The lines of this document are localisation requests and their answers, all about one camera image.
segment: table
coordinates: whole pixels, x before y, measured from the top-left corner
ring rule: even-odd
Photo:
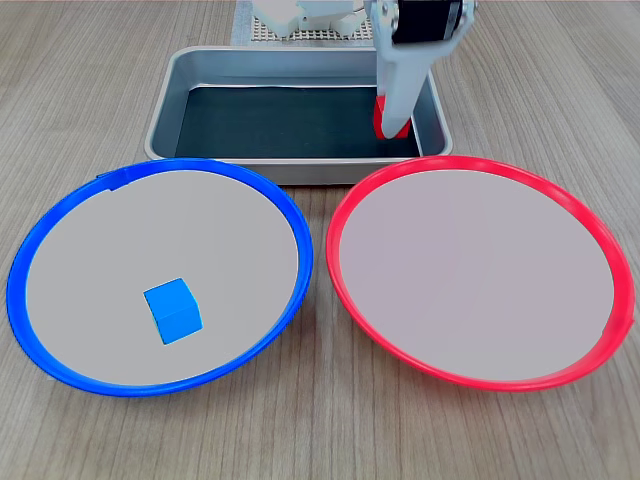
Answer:
[[[169,56],[228,44],[234,8],[0,2],[3,285],[20,243],[55,202],[146,159]],[[434,70],[453,153],[568,189],[616,235],[636,290],[638,24],[638,2],[486,2]],[[325,235],[346,189],[287,191],[314,238],[309,294],[276,342],[219,381],[160,398],[85,394],[23,354],[3,309],[0,478],[640,478],[637,327],[604,367],[556,390],[499,395],[441,382],[375,345],[333,291]]]

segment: blue cube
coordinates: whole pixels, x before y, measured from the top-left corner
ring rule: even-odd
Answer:
[[[144,292],[165,345],[202,329],[196,299],[181,278]]]

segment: cube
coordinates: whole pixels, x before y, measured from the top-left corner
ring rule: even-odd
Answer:
[[[382,114],[384,113],[385,97],[376,97],[375,110],[373,111],[373,128],[376,132],[378,140],[384,140],[384,133],[382,133]],[[394,138],[407,138],[411,129],[411,120],[409,120],[402,130]]]
[[[182,278],[147,290],[144,296],[165,345],[202,329],[198,304]]]

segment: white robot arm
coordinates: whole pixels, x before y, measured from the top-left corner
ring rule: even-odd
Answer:
[[[253,0],[254,13],[277,36],[296,30],[353,34],[368,16],[382,104],[376,133],[406,132],[435,61],[448,56],[474,21],[477,0]]]
[[[374,0],[368,5],[378,96],[385,99],[379,126],[384,138],[394,138],[411,119],[431,66],[456,48],[473,24],[476,8],[476,0]],[[435,15],[420,15],[429,10]]]

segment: red object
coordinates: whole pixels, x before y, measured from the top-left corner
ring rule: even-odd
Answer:
[[[382,112],[384,111],[385,97],[376,97],[376,107],[373,112],[373,128],[376,132],[376,137],[380,140],[384,140],[385,136],[382,133]],[[411,120],[398,132],[394,138],[407,138],[409,136],[409,129],[411,128]]]
[[[472,170],[515,180],[554,200],[571,213],[597,241],[602,249],[614,284],[613,308],[602,337],[582,359],[545,377],[514,382],[493,382],[462,377],[427,365],[401,351],[382,337],[358,311],[343,281],[340,269],[340,239],[351,212],[371,192],[397,178],[433,170]],[[360,327],[383,348],[409,365],[443,380],[467,387],[502,392],[528,392],[558,387],[574,382],[604,364],[622,344],[633,325],[635,293],[629,264],[615,238],[591,210],[571,194],[548,180],[517,167],[492,160],[463,156],[434,156],[417,158],[382,168],[357,184],[338,206],[327,234],[327,264],[338,297]]]

